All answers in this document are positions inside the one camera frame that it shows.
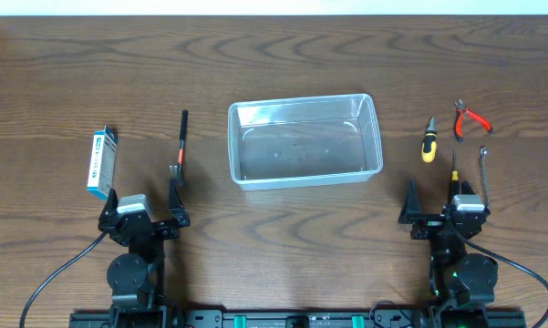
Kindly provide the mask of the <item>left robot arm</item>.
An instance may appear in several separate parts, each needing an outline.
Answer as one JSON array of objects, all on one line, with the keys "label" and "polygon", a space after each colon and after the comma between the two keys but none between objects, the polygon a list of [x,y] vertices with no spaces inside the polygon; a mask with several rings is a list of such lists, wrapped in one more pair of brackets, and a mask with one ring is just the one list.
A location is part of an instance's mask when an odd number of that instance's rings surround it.
[{"label": "left robot arm", "polygon": [[109,192],[98,229],[128,251],[109,265],[112,290],[111,327],[182,327],[182,311],[165,301],[164,242],[180,237],[191,225],[178,194],[181,178],[170,179],[168,220],[154,221],[144,194],[119,198]]}]

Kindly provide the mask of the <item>small claw hammer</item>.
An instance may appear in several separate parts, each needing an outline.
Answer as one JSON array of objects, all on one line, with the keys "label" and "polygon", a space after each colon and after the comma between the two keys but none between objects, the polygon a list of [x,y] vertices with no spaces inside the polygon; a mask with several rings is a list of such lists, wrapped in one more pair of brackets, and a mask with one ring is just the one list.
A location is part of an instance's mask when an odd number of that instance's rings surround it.
[{"label": "small claw hammer", "polygon": [[179,186],[182,186],[184,184],[183,165],[184,165],[184,154],[186,149],[188,116],[189,116],[188,110],[183,110],[181,112],[181,128],[180,128],[180,135],[179,135],[179,150],[177,155],[177,163],[175,165],[170,166],[171,175],[176,180]]}]

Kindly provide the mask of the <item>stubby yellow black screwdriver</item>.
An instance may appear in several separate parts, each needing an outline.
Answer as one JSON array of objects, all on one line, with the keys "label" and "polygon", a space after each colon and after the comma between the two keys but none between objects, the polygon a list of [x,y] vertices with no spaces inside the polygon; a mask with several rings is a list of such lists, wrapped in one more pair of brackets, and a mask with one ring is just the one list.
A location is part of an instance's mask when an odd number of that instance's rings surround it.
[{"label": "stubby yellow black screwdriver", "polygon": [[437,129],[435,118],[429,119],[429,124],[426,127],[424,138],[421,145],[421,157],[426,163],[432,162],[436,157],[437,152]]}]

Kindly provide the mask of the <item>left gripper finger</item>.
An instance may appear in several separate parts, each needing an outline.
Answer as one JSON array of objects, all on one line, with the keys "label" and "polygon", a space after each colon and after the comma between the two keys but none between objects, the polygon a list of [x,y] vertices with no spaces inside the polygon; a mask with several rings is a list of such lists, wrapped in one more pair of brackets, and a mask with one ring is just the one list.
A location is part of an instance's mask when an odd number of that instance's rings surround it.
[{"label": "left gripper finger", "polygon": [[168,209],[173,218],[183,218],[185,209],[178,194],[179,183],[176,178],[170,179]]},{"label": "left gripper finger", "polygon": [[117,196],[117,192],[113,188],[111,188],[104,208],[100,214],[100,220],[104,221],[114,218],[117,215],[118,204],[119,199]]}]

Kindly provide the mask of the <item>red handled pliers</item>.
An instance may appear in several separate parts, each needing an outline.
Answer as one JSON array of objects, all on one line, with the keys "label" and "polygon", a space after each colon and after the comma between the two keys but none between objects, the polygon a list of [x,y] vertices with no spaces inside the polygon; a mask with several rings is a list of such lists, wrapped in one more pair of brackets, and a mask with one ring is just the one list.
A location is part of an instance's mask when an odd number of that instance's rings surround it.
[{"label": "red handled pliers", "polygon": [[484,116],[470,110],[461,99],[455,100],[454,105],[455,105],[456,117],[454,121],[453,132],[454,132],[455,139],[458,142],[462,142],[464,140],[463,132],[462,132],[462,124],[463,124],[464,117],[471,118],[472,120],[479,123],[485,129],[487,133],[493,132],[493,127],[491,122]]}]

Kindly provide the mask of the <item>blue white cardboard box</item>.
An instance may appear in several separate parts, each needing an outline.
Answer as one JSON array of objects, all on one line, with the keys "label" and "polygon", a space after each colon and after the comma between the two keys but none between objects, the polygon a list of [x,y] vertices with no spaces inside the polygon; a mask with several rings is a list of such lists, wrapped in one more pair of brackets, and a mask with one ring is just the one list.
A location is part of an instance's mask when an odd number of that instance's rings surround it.
[{"label": "blue white cardboard box", "polygon": [[108,126],[96,131],[93,137],[87,191],[106,200],[113,187],[118,135]]}]

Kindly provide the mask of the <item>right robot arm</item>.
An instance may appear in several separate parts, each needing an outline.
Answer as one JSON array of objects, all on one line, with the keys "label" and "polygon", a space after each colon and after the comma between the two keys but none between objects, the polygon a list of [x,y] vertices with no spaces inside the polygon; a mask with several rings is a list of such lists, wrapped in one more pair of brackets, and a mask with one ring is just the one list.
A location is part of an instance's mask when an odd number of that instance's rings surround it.
[{"label": "right robot arm", "polygon": [[421,210],[414,181],[398,223],[411,227],[410,238],[429,242],[429,288],[436,300],[416,310],[412,327],[489,327],[486,305],[493,302],[498,263],[490,256],[466,251],[468,240],[481,232],[490,215],[468,182],[456,181],[450,203],[439,214]]}]

